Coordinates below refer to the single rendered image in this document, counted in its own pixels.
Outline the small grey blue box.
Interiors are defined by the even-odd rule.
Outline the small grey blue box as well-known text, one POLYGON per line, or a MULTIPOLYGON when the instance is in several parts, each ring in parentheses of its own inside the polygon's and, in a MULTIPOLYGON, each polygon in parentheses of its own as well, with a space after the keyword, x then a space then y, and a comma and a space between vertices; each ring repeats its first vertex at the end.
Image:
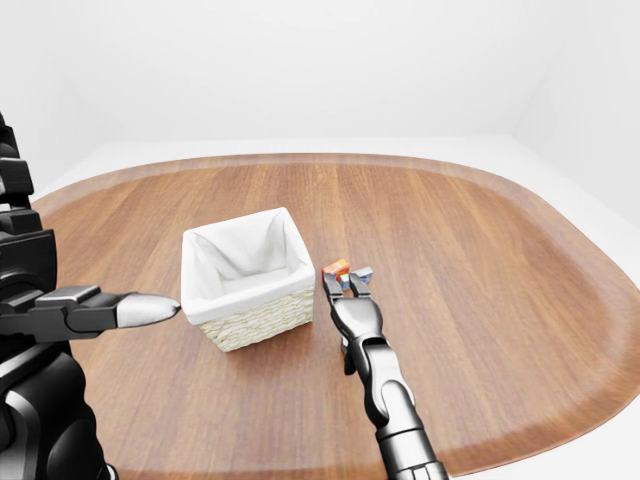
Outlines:
POLYGON ((373 269, 371 267, 363 267, 354 271, 350 271, 349 273, 341 274, 338 277, 338 282, 342 290, 347 290, 350 288, 351 274, 356 275, 362 282, 368 284, 373 276, 373 269))

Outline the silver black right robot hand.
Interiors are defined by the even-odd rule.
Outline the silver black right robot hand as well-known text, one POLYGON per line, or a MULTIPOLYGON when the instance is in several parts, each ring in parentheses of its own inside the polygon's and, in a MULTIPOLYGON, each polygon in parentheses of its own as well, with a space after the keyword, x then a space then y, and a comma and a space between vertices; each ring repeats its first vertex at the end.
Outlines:
POLYGON ((383 316, 371 297, 369 287, 361 280, 350 280, 352 297, 346 297, 336 278, 325 273, 323 287, 330 305, 333 324, 341 335, 344 373, 358 373, 365 381, 371 372, 366 346, 388 343, 382 333, 383 316))

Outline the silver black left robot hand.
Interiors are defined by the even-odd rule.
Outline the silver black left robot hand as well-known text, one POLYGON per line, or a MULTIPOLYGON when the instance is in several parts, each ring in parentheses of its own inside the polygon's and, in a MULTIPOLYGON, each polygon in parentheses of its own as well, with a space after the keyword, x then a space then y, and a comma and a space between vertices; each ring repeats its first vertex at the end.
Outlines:
POLYGON ((37 343, 92 339, 106 330, 166 321, 173 298, 106 293, 97 285, 57 286, 54 231, 33 209, 28 164, 0 114, 0 360, 37 343))

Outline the small orange red box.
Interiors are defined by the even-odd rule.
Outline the small orange red box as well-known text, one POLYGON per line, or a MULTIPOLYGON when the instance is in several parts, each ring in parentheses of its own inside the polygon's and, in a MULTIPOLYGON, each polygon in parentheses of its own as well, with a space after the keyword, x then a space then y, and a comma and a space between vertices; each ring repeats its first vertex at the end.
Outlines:
POLYGON ((340 258, 324 266, 321 270, 323 276, 329 275, 334 280, 339 281, 340 278, 350 272, 351 265, 345 258, 340 258))

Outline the white lined wicker basket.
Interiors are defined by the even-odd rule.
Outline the white lined wicker basket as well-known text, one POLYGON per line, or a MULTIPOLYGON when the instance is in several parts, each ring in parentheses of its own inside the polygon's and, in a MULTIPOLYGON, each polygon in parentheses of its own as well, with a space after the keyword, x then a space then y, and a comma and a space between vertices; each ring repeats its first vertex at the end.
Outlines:
POLYGON ((315 283, 309 252, 284 207, 183 233, 183 310, 223 352, 311 322, 315 283))

